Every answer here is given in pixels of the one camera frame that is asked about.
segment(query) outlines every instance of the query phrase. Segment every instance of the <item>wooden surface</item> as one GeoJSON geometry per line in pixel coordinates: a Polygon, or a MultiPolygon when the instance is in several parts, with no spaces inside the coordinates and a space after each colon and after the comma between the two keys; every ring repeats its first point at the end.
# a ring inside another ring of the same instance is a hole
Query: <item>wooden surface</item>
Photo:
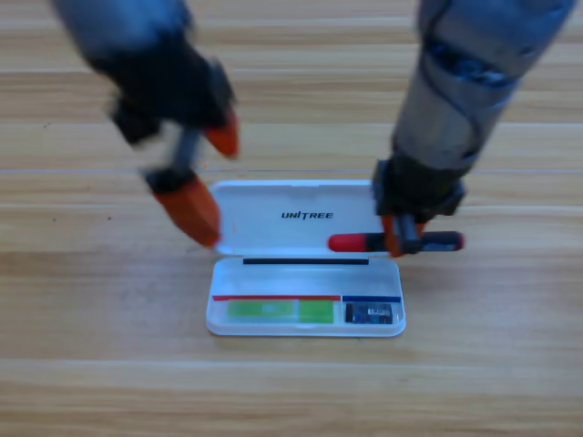
{"type": "MultiPolygon", "coordinates": [[[[370,177],[414,1],[191,3],[244,123],[205,179],[370,177]]],[[[401,336],[227,339],[205,328],[215,259],[135,171],[165,148],[122,142],[45,2],[0,0],[0,435],[583,435],[581,11],[432,225],[467,249],[399,261],[401,336]]]]}

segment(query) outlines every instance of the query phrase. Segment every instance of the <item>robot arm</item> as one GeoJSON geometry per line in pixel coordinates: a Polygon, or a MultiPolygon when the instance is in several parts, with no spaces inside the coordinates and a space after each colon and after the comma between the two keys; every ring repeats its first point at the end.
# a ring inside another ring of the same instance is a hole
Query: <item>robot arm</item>
{"type": "Polygon", "coordinates": [[[192,171],[200,139],[223,156],[239,148],[234,95],[218,63],[189,44],[183,0],[50,0],[75,48],[118,89],[113,121],[136,146],[162,122],[184,128],[170,162],[144,172],[153,197],[174,224],[205,247],[220,238],[220,211],[192,171]]]}
{"type": "Polygon", "coordinates": [[[394,216],[421,233],[455,214],[521,80],[556,39],[577,0],[422,0],[420,50],[392,138],[373,177],[387,248],[400,256],[394,216]]]}
{"type": "Polygon", "coordinates": [[[193,20],[183,0],[50,2],[79,54],[118,87],[123,114],[114,121],[130,144],[158,133],[162,120],[226,125],[230,84],[189,44],[193,20]],[[141,118],[143,132],[125,123],[127,114],[141,118]]]}

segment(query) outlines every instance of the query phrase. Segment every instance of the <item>white box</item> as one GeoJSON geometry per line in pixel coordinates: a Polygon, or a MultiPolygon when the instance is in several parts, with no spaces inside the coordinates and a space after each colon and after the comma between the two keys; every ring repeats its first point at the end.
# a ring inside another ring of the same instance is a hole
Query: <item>white box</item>
{"type": "Polygon", "coordinates": [[[211,332],[331,337],[403,332],[403,291],[390,256],[328,249],[333,234],[383,231],[370,181],[227,181],[211,192],[223,216],[216,249],[225,257],[215,265],[210,286],[211,332]],[[347,307],[392,322],[347,322],[347,307]]]}

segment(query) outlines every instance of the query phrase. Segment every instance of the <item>green card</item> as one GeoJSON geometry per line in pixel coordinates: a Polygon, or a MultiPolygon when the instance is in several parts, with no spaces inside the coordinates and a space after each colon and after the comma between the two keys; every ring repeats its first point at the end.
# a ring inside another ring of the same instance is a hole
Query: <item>green card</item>
{"type": "Polygon", "coordinates": [[[231,317],[289,317],[293,315],[293,300],[231,300],[231,317]]]}
{"type": "Polygon", "coordinates": [[[300,323],[334,323],[334,302],[300,300],[300,323]]]}

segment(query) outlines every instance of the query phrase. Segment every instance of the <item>black slot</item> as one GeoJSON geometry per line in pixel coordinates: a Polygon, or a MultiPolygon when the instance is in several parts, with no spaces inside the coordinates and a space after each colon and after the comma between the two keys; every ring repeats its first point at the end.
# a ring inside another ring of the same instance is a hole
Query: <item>black slot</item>
{"type": "Polygon", "coordinates": [[[304,264],[368,266],[368,259],[311,259],[311,258],[245,258],[243,264],[304,264]]]}

